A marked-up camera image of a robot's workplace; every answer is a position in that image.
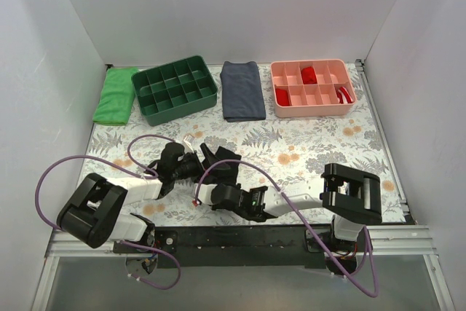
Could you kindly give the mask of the black underwear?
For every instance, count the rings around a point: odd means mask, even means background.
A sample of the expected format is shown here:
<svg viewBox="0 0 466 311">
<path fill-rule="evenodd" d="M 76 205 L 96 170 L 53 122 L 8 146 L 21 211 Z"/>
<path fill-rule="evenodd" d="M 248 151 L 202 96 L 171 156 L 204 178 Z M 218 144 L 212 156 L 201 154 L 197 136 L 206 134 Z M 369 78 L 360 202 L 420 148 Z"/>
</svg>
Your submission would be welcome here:
<svg viewBox="0 0 466 311">
<path fill-rule="evenodd" d="M 241 160 L 242 156 L 219 146 L 215 152 L 218 160 L 227 160 L 227 162 L 218 165 L 210 172 L 210 182 L 212 184 L 236 185 L 239 173 L 239 164 L 235 160 Z"/>
</svg>

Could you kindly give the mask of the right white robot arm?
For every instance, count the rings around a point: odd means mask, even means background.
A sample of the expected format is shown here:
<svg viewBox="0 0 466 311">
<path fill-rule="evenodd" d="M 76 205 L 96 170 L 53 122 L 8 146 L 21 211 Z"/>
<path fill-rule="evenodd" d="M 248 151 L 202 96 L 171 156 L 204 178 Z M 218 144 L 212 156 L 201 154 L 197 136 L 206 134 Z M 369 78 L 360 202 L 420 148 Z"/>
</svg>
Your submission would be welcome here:
<svg viewBox="0 0 466 311">
<path fill-rule="evenodd" d="M 333 213 L 330 244 L 345 251 L 354 245 L 364 225 L 382 222 L 380 178 L 336 163 L 325 165 L 321 178 L 320 192 L 304 185 L 281 193 L 268 186 L 243 190 L 239 185 L 217 184 L 204 198 L 213 210 L 229 210 L 254 222 L 277 219 L 295 209 L 325 208 Z"/>
</svg>

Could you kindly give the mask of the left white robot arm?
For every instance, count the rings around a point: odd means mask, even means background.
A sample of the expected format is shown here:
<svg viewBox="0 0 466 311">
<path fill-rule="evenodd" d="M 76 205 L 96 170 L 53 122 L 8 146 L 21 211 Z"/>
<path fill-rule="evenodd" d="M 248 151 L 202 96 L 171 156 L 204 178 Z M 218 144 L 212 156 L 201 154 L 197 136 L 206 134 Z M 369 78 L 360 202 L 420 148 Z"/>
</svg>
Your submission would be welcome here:
<svg viewBox="0 0 466 311">
<path fill-rule="evenodd" d="M 136 251 L 150 251 L 155 243 L 154 224 L 137 213 L 122 213 L 122 208 L 160 200 L 176 181 L 200 178 L 219 161 L 205 144 L 201 145 L 201 151 L 204 160 L 187 143 L 170 142 L 141 177 L 87 175 L 59 212 L 57 225 L 91 248 L 98 248 L 108 240 L 128 240 Z"/>
</svg>

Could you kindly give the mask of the rolled red underwear left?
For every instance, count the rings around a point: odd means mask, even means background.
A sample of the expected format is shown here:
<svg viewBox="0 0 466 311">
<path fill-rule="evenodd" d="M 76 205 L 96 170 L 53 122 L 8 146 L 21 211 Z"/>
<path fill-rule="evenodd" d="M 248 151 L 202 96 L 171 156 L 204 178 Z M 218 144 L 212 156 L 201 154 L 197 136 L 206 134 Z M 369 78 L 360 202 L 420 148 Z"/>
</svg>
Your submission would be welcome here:
<svg viewBox="0 0 466 311">
<path fill-rule="evenodd" d="M 287 90 L 276 87 L 275 95 L 276 95 L 277 104 L 279 106 L 286 107 L 286 106 L 291 105 Z"/>
</svg>

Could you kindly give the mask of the rolled red underwear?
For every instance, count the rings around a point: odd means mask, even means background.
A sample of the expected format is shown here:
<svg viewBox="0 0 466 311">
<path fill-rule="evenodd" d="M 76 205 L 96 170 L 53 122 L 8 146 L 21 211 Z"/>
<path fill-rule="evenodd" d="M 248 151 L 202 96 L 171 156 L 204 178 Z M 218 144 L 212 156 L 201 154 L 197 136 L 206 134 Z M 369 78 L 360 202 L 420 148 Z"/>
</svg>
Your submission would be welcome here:
<svg viewBox="0 0 466 311">
<path fill-rule="evenodd" d="M 317 84 L 317 75 L 312 66 L 301 70 L 301 79 L 303 84 Z"/>
<path fill-rule="evenodd" d="M 276 95 L 277 104 L 279 106 L 286 107 L 286 106 L 291 105 L 287 90 L 276 87 L 275 95 Z"/>
</svg>

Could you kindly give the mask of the rolled red underwear top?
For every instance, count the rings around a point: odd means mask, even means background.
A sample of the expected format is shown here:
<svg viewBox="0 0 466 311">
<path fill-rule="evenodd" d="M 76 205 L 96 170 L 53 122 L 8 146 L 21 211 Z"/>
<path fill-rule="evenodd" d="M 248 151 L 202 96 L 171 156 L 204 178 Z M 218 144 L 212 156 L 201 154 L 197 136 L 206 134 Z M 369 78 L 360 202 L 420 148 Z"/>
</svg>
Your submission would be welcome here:
<svg viewBox="0 0 466 311">
<path fill-rule="evenodd" d="M 317 75 L 312 66 L 301 70 L 301 79 L 303 84 L 317 84 Z"/>
</svg>

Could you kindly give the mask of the red white striped underwear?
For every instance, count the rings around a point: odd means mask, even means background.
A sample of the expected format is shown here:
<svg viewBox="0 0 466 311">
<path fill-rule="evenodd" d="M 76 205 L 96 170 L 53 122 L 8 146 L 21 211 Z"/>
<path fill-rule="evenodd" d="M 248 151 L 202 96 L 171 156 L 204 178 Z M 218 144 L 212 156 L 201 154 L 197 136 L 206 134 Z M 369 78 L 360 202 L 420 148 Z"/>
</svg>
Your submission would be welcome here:
<svg viewBox="0 0 466 311">
<path fill-rule="evenodd" d="M 355 100 L 350 95 L 349 90 L 345 86 L 336 88 L 336 96 L 340 104 L 347 105 L 347 104 L 353 104 L 355 102 Z"/>
</svg>

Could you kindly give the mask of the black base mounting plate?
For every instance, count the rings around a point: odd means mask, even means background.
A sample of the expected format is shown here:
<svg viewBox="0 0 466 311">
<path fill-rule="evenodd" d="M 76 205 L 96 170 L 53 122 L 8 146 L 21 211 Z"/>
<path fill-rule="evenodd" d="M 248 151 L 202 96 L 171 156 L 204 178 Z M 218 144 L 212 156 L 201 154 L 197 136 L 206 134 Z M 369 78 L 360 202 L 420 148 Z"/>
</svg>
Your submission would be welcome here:
<svg viewBox="0 0 466 311">
<path fill-rule="evenodd" d="M 182 267 L 297 266 L 341 273 L 302 224 L 161 227 L 155 247 Z"/>
</svg>

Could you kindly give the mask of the folded grey-blue towel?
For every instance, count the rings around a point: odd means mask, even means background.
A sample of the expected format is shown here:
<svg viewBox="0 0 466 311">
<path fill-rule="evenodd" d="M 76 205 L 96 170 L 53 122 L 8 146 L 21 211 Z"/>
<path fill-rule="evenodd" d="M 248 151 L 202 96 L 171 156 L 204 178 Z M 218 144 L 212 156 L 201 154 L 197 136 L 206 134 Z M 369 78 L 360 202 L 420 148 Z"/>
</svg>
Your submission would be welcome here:
<svg viewBox="0 0 466 311">
<path fill-rule="evenodd" d="M 225 61 L 220 73 L 223 117 L 227 122 L 266 119 L 258 65 Z"/>
</svg>

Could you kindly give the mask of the floral patterned table mat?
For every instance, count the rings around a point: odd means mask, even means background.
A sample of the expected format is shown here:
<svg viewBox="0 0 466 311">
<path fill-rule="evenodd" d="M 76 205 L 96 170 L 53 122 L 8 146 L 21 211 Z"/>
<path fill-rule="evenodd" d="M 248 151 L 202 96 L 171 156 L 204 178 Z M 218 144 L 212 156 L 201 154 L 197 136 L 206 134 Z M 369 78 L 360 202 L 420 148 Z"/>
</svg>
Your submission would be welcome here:
<svg viewBox="0 0 466 311">
<path fill-rule="evenodd" d="M 343 117 L 277 117 L 267 65 L 259 68 L 266 106 L 263 121 L 227 122 L 221 105 L 216 105 L 152 127 L 133 106 L 125 126 L 94 128 L 82 173 L 121 177 L 139 172 L 141 165 L 158 158 L 168 138 L 179 141 L 191 135 L 194 147 L 205 143 L 212 150 L 224 147 L 239 154 L 243 164 L 238 180 L 246 189 L 276 182 L 286 191 L 295 184 L 321 191 L 321 173 L 331 162 L 373 173 L 381 180 L 384 223 L 402 223 L 400 192 L 380 132 L 355 66 L 348 64 L 347 70 L 357 102 Z"/>
</svg>

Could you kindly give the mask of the green divided organizer tray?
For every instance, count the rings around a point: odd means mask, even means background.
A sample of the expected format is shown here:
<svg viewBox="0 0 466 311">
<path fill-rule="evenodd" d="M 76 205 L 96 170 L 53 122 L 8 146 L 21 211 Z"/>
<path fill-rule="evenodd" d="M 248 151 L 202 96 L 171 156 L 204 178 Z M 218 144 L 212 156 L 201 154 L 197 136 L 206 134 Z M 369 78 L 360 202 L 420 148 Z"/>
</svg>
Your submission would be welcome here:
<svg viewBox="0 0 466 311">
<path fill-rule="evenodd" d="M 141 114 L 151 126 L 217 104 L 217 85 L 199 55 L 139 71 L 131 80 Z"/>
</svg>

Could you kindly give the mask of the folded green towel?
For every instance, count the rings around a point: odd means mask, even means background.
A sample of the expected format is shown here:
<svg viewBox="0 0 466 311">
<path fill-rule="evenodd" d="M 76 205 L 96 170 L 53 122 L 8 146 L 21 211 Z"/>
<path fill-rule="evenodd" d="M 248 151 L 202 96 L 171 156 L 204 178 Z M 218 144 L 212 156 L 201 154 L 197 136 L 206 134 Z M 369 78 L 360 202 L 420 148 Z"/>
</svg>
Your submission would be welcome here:
<svg viewBox="0 0 466 311">
<path fill-rule="evenodd" d="M 138 72 L 136 67 L 107 70 L 100 100 L 93 114 L 95 124 L 123 126 L 128 123 L 135 98 L 132 76 Z"/>
</svg>

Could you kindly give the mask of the pink divided organizer tray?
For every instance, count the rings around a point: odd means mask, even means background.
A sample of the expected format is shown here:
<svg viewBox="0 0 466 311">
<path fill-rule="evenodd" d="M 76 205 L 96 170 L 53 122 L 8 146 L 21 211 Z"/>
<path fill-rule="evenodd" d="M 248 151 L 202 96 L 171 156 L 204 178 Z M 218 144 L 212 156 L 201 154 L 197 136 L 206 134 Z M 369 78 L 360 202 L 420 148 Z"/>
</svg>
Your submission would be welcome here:
<svg viewBox="0 0 466 311">
<path fill-rule="evenodd" d="M 303 84 L 301 70 L 312 66 L 317 84 Z M 276 61 L 270 66 L 275 113 L 280 118 L 343 116 L 357 103 L 354 87 L 345 63 L 339 59 Z M 336 88 L 345 86 L 353 104 L 340 104 Z M 277 104 L 275 88 L 288 91 L 291 105 Z"/>
</svg>

